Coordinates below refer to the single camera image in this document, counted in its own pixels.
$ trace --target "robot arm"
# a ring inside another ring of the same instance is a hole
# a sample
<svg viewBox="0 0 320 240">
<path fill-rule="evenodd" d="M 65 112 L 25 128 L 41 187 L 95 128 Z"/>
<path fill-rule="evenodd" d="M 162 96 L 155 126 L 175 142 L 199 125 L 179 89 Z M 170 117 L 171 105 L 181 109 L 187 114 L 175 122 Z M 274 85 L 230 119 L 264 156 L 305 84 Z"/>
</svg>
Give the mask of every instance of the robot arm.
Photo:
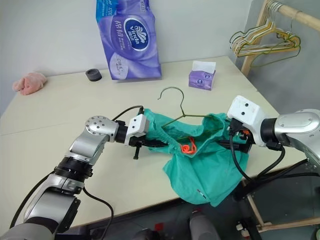
<svg viewBox="0 0 320 240">
<path fill-rule="evenodd" d="M 54 172 L 44 181 L 28 205 L 23 223 L 12 227 L 1 240 L 53 240 L 73 222 L 80 200 L 75 197 L 92 176 L 92 167 L 106 142 L 136 147 L 148 130 L 143 114 L 131 119 L 129 126 L 104 116 L 89 118 L 81 135 L 73 142 Z"/>
<path fill-rule="evenodd" d="M 227 116 L 249 129 L 260 147 L 281 143 L 304 152 L 310 162 L 320 166 L 320 110 L 304 109 L 268 118 L 259 105 L 237 96 Z"/>
</svg>

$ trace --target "pink towel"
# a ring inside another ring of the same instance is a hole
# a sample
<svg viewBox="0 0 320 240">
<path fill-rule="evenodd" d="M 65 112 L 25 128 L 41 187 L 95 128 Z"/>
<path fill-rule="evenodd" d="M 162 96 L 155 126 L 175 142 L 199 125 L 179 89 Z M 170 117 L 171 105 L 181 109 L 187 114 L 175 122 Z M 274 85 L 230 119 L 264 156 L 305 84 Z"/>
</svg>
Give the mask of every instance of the pink towel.
<svg viewBox="0 0 320 240">
<path fill-rule="evenodd" d="M 12 89 L 16 92 L 20 91 L 21 95 L 29 95 L 42 89 L 46 81 L 47 79 L 42 73 L 31 72 L 19 81 L 15 81 Z"/>
</svg>

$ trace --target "table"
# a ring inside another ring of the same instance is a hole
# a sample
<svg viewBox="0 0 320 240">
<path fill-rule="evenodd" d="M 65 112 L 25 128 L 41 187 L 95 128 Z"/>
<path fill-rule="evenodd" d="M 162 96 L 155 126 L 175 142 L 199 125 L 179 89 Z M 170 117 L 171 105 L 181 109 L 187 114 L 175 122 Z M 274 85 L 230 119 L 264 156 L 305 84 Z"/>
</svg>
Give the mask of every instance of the table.
<svg viewBox="0 0 320 240">
<path fill-rule="evenodd" d="M 17 94 L 0 119 L 1 211 L 0 235 L 22 199 L 43 176 L 51 172 L 64 157 L 68 147 L 83 131 L 85 121 L 95 115 L 113 118 L 133 105 L 143 105 L 170 117 L 180 116 L 179 92 L 161 90 L 175 86 L 184 92 L 183 108 L 190 114 L 226 113 L 232 100 L 242 95 L 260 105 L 270 117 L 277 111 L 264 99 L 226 56 L 203 59 L 216 62 L 212 91 L 188 87 L 192 61 L 162 64 L 161 80 L 113 81 L 108 70 L 103 79 L 88 81 L 81 73 L 48 77 L 40 91 Z M 137 111 L 120 119 L 128 121 Z M 183 122 L 199 124 L 202 119 L 183 118 Z M 136 211 L 177 198 L 162 167 L 170 155 L 151 153 L 142 148 L 139 160 L 133 160 L 135 149 L 120 143 L 107 143 L 87 179 L 87 190 L 108 201 L 116 215 Z M 252 146 L 246 173 L 258 174 L 279 156 L 279 152 Z M 304 158 L 296 149 L 287 148 L 284 160 L 275 170 L 288 167 Z M 101 203 L 81 193 L 81 205 L 73 226 L 98 221 L 110 216 Z"/>
</svg>

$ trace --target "hanger rack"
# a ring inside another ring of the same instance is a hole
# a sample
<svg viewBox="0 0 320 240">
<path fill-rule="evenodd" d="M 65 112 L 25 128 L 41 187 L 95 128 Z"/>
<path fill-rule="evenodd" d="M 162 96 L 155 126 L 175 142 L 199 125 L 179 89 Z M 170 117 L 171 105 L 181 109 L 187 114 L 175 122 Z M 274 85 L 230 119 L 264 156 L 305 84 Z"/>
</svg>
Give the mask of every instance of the hanger rack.
<svg viewBox="0 0 320 240">
<path fill-rule="evenodd" d="M 266 5 L 268 3 L 269 0 L 264 0 L 263 4 L 262 4 L 262 8 L 256 23 L 256 26 L 261 26 L 263 24 L 265 24 L 265 22 L 267 21 L 267 13 L 265 11 Z M 311 16 L 309 14 L 304 13 L 303 11 L 297 10 L 295 8 L 292 8 L 288 5 L 282 5 L 279 9 L 278 12 L 281 13 L 283 16 L 289 17 L 291 19 L 295 19 L 296 21 L 310 27 L 313 28 L 315 30 L 317 30 L 318 32 L 320 32 L 320 19 Z M 249 55 L 246 56 L 241 68 L 241 72 L 245 75 L 248 76 L 249 71 L 251 69 L 251 65 L 253 60 L 255 59 L 254 55 Z"/>
</svg>

